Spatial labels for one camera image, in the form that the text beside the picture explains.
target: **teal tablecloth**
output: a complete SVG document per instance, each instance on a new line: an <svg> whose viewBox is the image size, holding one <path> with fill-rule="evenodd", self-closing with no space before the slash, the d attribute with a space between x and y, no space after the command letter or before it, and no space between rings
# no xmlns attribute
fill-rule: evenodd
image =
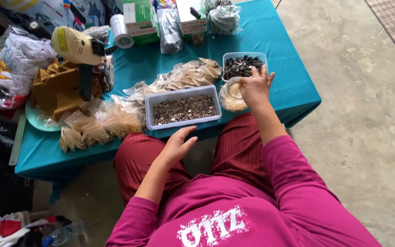
<svg viewBox="0 0 395 247"><path fill-rule="evenodd" d="M276 76L271 86L270 102L282 123L292 127L320 103L321 98L310 79L298 53L270 0L254 0L239 3L240 27L236 35L218 36L209 34L206 45L192 47L185 44L177 54L161 54L160 44L144 47L117 49L112 54L115 60L115 86L112 92L123 94L122 89L132 87L138 81L152 83L157 74L168 72L173 65L196 60L198 57L216 60L222 64L222 56L228 52L257 51L267 56L269 71ZM224 124L235 115L222 112L217 122L202 123L194 132L200 140L216 137ZM176 129L149 131L158 138L170 136ZM42 132L29 123L25 126L16 174L23 177L64 185L74 178L80 169L101 160L110 160L120 145L115 140L107 145L96 145L90 150L63 153L58 145L60 132Z"/></svg>

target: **clear tape roll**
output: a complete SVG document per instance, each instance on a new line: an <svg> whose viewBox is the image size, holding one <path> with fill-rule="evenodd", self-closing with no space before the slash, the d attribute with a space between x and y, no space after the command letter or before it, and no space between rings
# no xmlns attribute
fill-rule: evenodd
<svg viewBox="0 0 395 247"><path fill-rule="evenodd" d="M116 46L123 49L131 48L135 42L130 35L129 30L126 28L124 16L122 14L112 16L110 24Z"/></svg>

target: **concrete floor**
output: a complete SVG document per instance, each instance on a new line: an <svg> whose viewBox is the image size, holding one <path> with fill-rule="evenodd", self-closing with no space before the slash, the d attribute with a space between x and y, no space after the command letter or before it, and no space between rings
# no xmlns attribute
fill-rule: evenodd
<svg viewBox="0 0 395 247"><path fill-rule="evenodd" d="M323 99L295 141L343 205L395 246L395 45L363 0L282 0L277 11ZM197 150L208 145L188 160L207 163ZM102 246L123 210L111 162L89 166L54 206L51 185L36 186L34 209L86 220L87 246Z"/></svg>

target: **pink long-sleeve shirt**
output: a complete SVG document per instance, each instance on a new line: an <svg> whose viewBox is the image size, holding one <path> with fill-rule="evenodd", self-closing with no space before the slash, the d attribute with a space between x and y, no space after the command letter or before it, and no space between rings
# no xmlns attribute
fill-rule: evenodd
<svg viewBox="0 0 395 247"><path fill-rule="evenodd" d="M381 246L312 169L290 136L263 147L275 198L198 175L158 204L133 197L106 247Z"/></svg>

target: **hand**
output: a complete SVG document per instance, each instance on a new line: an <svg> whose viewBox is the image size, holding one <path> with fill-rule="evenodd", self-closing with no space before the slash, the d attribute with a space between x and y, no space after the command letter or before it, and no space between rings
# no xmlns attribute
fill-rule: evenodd
<svg viewBox="0 0 395 247"><path fill-rule="evenodd" d="M162 159L168 165L173 165L174 163L180 161L191 147L196 143L198 138L192 137L184 143L185 137L194 131L196 126L184 127L176 131L167 141L164 149L159 154L158 158Z"/></svg>
<svg viewBox="0 0 395 247"><path fill-rule="evenodd" d="M262 66L262 74L255 68L251 68L252 78L242 77L237 83L241 84L240 92L242 98L249 108L256 107L264 102L269 102L269 88L275 73L272 72L268 77L266 65Z"/></svg>

